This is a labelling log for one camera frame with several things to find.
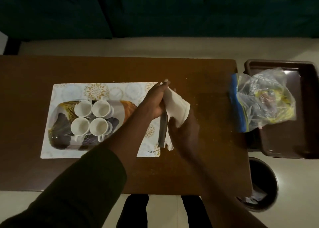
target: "white cup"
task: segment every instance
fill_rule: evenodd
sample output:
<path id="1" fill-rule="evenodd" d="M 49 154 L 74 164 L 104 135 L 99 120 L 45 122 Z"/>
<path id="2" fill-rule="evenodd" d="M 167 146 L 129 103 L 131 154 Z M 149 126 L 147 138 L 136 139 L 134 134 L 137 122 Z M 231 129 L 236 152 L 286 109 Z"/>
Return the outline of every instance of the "white cup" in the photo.
<path id="1" fill-rule="evenodd" d="M 104 137 L 111 133 L 112 129 L 112 123 L 103 118 L 96 118 L 90 124 L 90 132 L 98 137 L 99 142 L 102 142 Z"/>
<path id="2" fill-rule="evenodd" d="M 79 137 L 89 135 L 89 131 L 90 122 L 84 117 L 76 118 L 71 124 L 71 132 L 75 135 L 75 141 L 77 141 Z"/>
<path id="3" fill-rule="evenodd" d="M 74 113 L 78 117 L 88 117 L 92 114 L 92 102 L 88 100 L 79 101 L 74 107 Z"/>
<path id="4" fill-rule="evenodd" d="M 111 118 L 114 114 L 114 108 L 105 100 L 100 100 L 92 106 L 93 115 L 96 117 L 103 117 L 105 119 Z"/>

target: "black pants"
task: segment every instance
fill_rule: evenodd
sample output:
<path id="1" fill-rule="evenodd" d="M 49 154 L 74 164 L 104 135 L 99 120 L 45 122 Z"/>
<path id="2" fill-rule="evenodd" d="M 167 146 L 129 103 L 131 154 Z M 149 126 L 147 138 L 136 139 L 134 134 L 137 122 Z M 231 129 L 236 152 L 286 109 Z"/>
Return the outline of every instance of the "black pants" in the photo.
<path id="1" fill-rule="evenodd" d="M 212 228 L 201 198 L 194 195 L 186 195 L 181 198 L 187 212 L 189 228 Z M 147 228 L 146 205 L 148 199 L 147 194 L 131 194 L 126 199 L 116 227 Z"/>

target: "sleeve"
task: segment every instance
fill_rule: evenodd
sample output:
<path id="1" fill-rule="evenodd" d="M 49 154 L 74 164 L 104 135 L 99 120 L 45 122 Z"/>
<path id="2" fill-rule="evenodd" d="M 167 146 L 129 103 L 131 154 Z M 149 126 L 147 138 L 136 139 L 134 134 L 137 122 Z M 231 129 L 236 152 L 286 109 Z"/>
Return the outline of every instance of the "sleeve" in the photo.
<path id="1" fill-rule="evenodd" d="M 60 174 L 27 210 L 4 227 L 102 227 L 127 176 L 118 157 L 99 145 Z"/>

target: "person's right hand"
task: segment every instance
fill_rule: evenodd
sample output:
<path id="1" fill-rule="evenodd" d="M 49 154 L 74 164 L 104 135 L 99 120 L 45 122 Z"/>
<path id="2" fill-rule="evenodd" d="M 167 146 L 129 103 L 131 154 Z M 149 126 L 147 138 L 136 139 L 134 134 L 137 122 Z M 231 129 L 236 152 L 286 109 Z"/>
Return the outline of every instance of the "person's right hand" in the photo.
<path id="1" fill-rule="evenodd" d="M 176 148 L 182 158 L 192 161 L 197 158 L 199 124 L 194 116 L 193 109 L 189 110 L 186 121 L 177 128 L 175 118 L 168 122 L 168 133 L 173 147 Z"/>

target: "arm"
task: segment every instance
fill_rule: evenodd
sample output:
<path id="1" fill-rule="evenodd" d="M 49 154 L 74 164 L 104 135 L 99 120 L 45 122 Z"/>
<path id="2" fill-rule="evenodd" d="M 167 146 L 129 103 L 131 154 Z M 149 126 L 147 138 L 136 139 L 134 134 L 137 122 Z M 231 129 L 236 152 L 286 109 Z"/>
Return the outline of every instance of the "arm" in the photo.
<path id="1" fill-rule="evenodd" d="M 168 124 L 173 146 L 189 163 L 201 186 L 201 196 L 213 227 L 266 227 L 234 197 L 228 196 L 214 181 L 197 155 L 199 125 L 191 109 L 180 128 L 171 118 Z"/>
<path id="2" fill-rule="evenodd" d="M 110 138 L 84 154 L 30 204 L 0 227 L 96 227 L 120 196 L 153 118 L 162 113 L 168 83 L 155 85 L 137 110 Z"/>

